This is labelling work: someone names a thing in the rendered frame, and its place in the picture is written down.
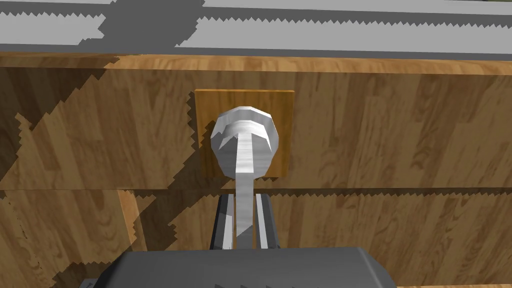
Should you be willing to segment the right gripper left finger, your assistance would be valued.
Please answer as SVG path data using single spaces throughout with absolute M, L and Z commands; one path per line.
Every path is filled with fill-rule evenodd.
M 233 248 L 234 211 L 234 195 L 220 195 L 210 241 L 210 250 L 231 250 Z

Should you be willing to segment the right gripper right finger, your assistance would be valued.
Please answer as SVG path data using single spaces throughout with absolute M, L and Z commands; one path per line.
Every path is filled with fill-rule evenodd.
M 276 222 L 274 218 L 270 195 L 257 193 L 255 195 L 255 231 L 258 249 L 279 249 Z

